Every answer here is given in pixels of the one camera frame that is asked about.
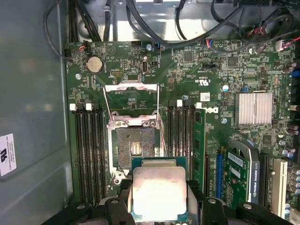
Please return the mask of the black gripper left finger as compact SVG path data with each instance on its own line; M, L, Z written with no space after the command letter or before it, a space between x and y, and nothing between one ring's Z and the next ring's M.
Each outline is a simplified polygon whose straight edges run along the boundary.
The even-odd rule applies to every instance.
M123 180L117 197L108 197L104 203L92 207L89 203L75 202L58 212L44 225L134 225L130 198L132 180Z

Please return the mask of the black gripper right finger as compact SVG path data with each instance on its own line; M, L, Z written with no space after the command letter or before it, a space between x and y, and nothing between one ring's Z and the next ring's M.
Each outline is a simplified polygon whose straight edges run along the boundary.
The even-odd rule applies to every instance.
M217 198L205 197L198 181L187 181L187 214L193 225L289 225L290 222L251 202L231 209Z

